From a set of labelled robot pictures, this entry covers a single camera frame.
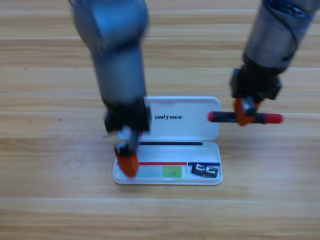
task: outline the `black label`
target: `black label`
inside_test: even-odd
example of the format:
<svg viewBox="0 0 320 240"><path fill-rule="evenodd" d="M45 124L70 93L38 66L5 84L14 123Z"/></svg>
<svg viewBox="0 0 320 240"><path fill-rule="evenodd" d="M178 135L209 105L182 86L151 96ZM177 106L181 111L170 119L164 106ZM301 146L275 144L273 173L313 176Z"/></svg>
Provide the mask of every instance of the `black label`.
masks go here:
<svg viewBox="0 0 320 240"><path fill-rule="evenodd" d="M165 120L171 120L171 119L182 119L183 116L167 116L167 115L162 115L162 116L155 116L154 119L165 119Z"/></svg>

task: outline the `light wooden surface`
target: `light wooden surface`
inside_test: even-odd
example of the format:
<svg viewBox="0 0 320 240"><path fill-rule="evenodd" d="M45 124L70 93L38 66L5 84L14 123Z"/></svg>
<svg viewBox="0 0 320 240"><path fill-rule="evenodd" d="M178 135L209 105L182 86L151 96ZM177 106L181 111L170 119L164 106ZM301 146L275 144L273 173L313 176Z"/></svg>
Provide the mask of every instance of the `light wooden surface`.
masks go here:
<svg viewBox="0 0 320 240"><path fill-rule="evenodd" d="M148 0L150 95L232 110L258 0ZM319 240L320 17L283 75L276 126L223 124L217 186L122 186L66 0L0 1L1 240Z"/></svg>

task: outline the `white case lid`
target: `white case lid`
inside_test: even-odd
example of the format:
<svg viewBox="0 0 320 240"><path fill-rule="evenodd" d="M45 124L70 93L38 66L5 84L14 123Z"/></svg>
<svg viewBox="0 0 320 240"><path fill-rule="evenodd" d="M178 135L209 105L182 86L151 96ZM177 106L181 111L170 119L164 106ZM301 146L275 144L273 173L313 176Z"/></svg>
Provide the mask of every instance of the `white case lid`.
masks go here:
<svg viewBox="0 0 320 240"><path fill-rule="evenodd" d="M221 111L221 103L209 96L146 97L151 107L151 129L141 142L201 142L219 135L219 123L208 121L208 113ZM123 129L119 137L128 139L130 130Z"/></svg>
<svg viewBox="0 0 320 240"><path fill-rule="evenodd" d="M208 113L220 111L220 101L206 96L146 97L151 107L151 129L141 142L197 142L197 145L141 145L137 150L139 169L129 178L114 162L113 179L118 184L132 185L216 185L223 180L219 146L213 140L219 135L219 123L208 121ZM128 139L130 130L119 132ZM200 164L217 170L216 177L192 173Z"/></svg>

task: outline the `red stripe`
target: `red stripe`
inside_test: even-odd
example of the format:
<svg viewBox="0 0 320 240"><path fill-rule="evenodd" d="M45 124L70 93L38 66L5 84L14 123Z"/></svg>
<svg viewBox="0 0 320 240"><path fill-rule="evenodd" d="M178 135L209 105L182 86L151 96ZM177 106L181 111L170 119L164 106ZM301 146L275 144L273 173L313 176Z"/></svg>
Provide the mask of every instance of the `red stripe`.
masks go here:
<svg viewBox="0 0 320 240"><path fill-rule="evenodd" d="M177 161L177 162L165 162L165 161L144 161L139 162L140 166L156 166L156 165L187 165L187 162Z"/></svg>

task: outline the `black stripe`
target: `black stripe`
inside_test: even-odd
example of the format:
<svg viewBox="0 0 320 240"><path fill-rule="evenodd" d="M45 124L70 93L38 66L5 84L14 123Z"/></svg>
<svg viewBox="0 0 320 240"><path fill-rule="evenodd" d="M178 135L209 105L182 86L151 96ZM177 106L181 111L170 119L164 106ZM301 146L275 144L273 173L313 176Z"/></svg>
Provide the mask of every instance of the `black stripe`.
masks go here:
<svg viewBox="0 0 320 240"><path fill-rule="evenodd" d="M202 146L201 141L142 141L140 145Z"/></svg>

